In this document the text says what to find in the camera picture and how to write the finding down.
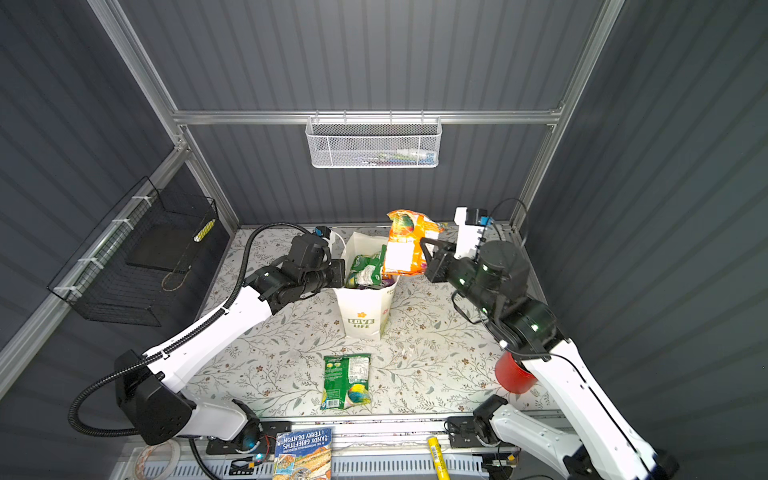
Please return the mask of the white paper bag floral print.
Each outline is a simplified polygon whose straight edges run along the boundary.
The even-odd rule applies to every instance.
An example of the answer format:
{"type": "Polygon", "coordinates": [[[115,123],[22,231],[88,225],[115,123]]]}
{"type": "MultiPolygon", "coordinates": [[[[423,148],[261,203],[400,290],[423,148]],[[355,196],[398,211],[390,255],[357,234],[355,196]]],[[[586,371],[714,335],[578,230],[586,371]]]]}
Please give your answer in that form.
{"type": "MultiPolygon", "coordinates": [[[[345,262],[345,283],[350,267],[357,255],[371,255],[386,244],[383,236],[370,236],[353,232],[346,241],[341,258],[345,262]]],[[[347,337],[362,340],[380,340],[389,320],[396,292],[397,278],[384,275],[385,287],[379,289],[351,289],[345,283],[334,289],[341,323],[347,337]]]]}

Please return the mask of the orange snack bag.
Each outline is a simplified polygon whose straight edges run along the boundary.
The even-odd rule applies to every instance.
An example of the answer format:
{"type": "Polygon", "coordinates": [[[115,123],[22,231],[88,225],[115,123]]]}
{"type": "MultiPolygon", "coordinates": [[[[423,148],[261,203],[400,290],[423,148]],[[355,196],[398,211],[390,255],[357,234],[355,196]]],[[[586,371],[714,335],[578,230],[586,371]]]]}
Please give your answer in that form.
{"type": "Polygon", "coordinates": [[[426,259],[420,246],[423,238],[438,239],[442,225],[426,215],[411,210],[388,213],[391,228],[388,235],[383,272],[393,276],[416,276],[426,270],[426,259]]]}

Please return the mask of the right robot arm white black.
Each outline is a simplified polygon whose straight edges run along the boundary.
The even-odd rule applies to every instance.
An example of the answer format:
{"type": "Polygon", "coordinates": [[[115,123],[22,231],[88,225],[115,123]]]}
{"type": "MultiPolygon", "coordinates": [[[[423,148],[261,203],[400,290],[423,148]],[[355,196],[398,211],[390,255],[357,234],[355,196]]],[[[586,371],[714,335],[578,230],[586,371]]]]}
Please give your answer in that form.
{"type": "Polygon", "coordinates": [[[518,446],[568,479],[670,479],[678,472],[677,460],[620,414],[550,308],[528,295],[530,264],[520,247],[489,241],[469,256],[442,240],[424,238],[420,247],[426,278],[450,284],[479,310],[481,325],[545,387],[574,430],[552,428],[492,395],[473,412],[480,442],[518,446]]]}

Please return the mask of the green snack bag front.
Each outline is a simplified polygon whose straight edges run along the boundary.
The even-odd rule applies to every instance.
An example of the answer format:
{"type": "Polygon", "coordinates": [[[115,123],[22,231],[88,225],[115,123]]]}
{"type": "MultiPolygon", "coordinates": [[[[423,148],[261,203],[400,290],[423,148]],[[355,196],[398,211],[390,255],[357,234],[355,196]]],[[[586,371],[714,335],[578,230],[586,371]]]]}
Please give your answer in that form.
{"type": "Polygon", "coordinates": [[[349,409],[371,403],[370,354],[325,356],[322,410],[349,409]]]}

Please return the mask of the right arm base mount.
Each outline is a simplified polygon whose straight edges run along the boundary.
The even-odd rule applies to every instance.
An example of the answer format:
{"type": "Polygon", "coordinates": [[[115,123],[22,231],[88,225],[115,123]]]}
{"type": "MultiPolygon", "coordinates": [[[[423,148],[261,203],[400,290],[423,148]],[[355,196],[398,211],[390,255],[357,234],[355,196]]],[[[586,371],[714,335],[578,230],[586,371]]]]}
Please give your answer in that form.
{"type": "Polygon", "coordinates": [[[449,416],[443,423],[443,428],[448,435],[451,448],[515,448],[514,444],[499,440],[491,441],[481,438],[471,415],[449,416]]]}

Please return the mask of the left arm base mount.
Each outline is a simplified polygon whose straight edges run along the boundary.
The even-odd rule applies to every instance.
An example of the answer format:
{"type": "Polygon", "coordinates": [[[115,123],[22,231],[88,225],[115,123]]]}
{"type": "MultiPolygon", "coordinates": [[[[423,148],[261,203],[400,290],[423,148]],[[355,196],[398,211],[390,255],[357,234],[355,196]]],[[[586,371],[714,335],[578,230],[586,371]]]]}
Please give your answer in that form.
{"type": "Polygon", "coordinates": [[[240,455],[259,465],[274,453],[276,437],[291,430],[289,421],[249,421],[233,440],[209,440],[205,453],[209,456],[240,455]]]}

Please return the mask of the green snack bag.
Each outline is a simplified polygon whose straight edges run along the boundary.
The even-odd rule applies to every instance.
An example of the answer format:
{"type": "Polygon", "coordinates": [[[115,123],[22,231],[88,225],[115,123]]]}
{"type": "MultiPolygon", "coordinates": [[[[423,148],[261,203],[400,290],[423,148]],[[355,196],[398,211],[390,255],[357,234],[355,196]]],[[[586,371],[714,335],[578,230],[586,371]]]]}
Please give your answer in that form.
{"type": "Polygon", "coordinates": [[[349,409],[371,403],[370,354],[325,356],[322,410],[349,409]]]}
{"type": "Polygon", "coordinates": [[[386,244],[371,255],[357,255],[350,267],[345,287],[351,289],[379,289],[385,287],[383,274],[386,244]]]}

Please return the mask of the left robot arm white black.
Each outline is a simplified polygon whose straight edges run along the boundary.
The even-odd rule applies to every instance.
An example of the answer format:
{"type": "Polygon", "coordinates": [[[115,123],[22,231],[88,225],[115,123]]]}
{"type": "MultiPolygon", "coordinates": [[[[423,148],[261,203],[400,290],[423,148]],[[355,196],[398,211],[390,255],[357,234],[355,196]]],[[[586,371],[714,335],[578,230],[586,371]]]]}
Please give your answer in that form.
{"type": "Polygon", "coordinates": [[[116,382],[117,403],[148,445],[213,437],[241,450],[260,440],[259,419],[241,400],[205,400],[183,390],[216,355],[286,306],[345,282],[345,263],[333,258],[335,232],[318,227],[293,238],[289,252],[238,280],[236,298],[196,321],[201,333],[178,349],[150,349],[158,360],[116,382]]]}

